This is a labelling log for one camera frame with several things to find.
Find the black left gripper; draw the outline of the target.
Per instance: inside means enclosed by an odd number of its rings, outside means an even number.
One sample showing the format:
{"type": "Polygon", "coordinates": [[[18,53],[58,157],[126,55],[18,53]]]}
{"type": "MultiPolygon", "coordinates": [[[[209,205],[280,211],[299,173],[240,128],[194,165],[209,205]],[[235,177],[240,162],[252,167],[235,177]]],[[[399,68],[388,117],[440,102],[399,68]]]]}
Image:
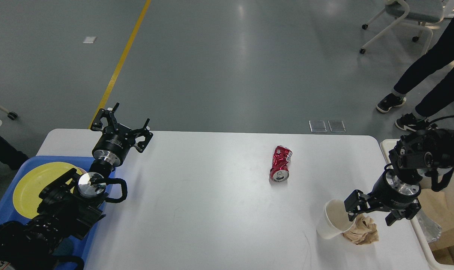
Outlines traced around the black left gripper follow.
{"type": "Polygon", "coordinates": [[[92,154],[95,159],[108,162],[114,167],[119,167],[124,163],[131,147],[134,147],[139,153],[143,153],[153,133],[148,126],[150,118],[141,128],[129,131],[129,137],[119,135],[121,132],[120,124],[114,113],[120,103],[116,103],[111,109],[99,109],[90,124],[91,131],[102,132],[102,136],[93,148],[92,154]]]}

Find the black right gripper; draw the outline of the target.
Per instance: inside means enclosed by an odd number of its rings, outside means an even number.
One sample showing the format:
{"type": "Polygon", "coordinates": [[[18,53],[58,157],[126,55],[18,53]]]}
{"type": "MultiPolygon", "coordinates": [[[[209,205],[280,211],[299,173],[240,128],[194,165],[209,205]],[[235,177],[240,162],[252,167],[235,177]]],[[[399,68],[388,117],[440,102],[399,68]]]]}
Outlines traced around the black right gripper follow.
{"type": "Polygon", "coordinates": [[[359,214],[378,210],[390,211],[385,217],[387,226],[402,219],[413,219],[421,210],[418,200],[421,193],[420,179],[414,177],[413,183],[405,183],[393,169],[386,169],[369,194],[356,189],[344,200],[349,221],[354,222],[359,214]]]}

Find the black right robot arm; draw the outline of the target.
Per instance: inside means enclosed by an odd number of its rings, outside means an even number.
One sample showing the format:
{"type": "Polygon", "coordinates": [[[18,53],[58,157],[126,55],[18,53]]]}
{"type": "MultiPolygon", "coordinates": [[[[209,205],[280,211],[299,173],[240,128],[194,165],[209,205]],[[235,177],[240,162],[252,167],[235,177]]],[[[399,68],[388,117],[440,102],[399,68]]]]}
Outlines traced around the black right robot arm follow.
{"type": "Polygon", "coordinates": [[[442,191],[454,174],[454,129],[438,128],[436,120],[426,128],[403,135],[388,152],[389,163],[365,194],[354,190],[344,201],[350,222],[359,214],[388,213],[386,225],[413,219],[421,210],[420,181],[430,178],[431,190],[442,191]]]}

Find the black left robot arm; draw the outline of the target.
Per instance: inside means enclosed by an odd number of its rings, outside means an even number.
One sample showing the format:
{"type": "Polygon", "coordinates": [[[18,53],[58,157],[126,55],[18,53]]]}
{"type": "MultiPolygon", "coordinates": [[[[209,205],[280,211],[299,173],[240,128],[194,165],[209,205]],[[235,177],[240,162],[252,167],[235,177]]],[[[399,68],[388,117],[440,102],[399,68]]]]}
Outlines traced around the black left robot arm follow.
{"type": "Polygon", "coordinates": [[[99,109],[90,130],[102,135],[93,148],[90,169],[79,174],[71,168],[39,193],[37,215],[28,223],[0,224],[0,270],[54,270],[61,263],[74,263],[83,270],[85,261],[74,255],[55,255],[61,242],[71,236],[82,240],[105,217],[104,203],[121,203],[128,186],[110,175],[121,166],[131,148],[144,152],[153,133],[148,118],[143,127],[131,129],[117,122],[112,109],[99,109]]]}

